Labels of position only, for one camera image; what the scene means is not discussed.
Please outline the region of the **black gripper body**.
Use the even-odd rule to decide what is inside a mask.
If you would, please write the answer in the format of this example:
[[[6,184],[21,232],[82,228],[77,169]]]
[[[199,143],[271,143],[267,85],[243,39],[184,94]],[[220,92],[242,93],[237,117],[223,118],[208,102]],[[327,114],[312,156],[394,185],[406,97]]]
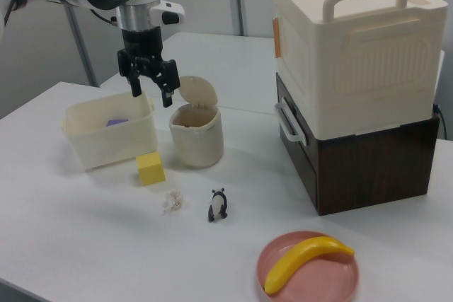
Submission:
[[[121,51],[122,64],[132,57],[155,59],[157,64],[163,61],[161,56],[163,41],[160,26],[143,31],[122,30],[122,38],[125,46]]]

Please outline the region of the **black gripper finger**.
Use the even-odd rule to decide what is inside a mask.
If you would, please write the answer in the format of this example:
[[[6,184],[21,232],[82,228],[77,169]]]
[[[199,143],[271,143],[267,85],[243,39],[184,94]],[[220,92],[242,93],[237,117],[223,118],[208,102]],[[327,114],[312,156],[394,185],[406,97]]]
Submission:
[[[132,95],[138,97],[142,94],[142,89],[139,81],[139,69],[137,68],[136,60],[129,55],[125,50],[117,52],[119,73],[127,79],[130,85]]]
[[[173,104],[173,93],[180,87],[176,61],[152,59],[148,77],[159,87],[163,106],[170,107]]]

